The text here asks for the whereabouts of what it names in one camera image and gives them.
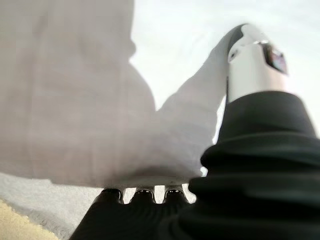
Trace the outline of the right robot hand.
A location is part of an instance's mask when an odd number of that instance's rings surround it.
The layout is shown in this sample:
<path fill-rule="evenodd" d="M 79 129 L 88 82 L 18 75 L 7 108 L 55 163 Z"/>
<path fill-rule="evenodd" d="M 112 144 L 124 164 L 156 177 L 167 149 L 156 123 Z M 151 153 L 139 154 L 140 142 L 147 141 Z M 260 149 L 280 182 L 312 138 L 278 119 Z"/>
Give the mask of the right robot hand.
<path fill-rule="evenodd" d="M 254 25 L 225 38 L 226 101 L 217 143 L 200 161 L 189 203 L 181 187 L 138 189 L 128 204 L 104 189 L 73 240 L 317 240 L 320 140 L 288 86 L 284 54 Z"/>

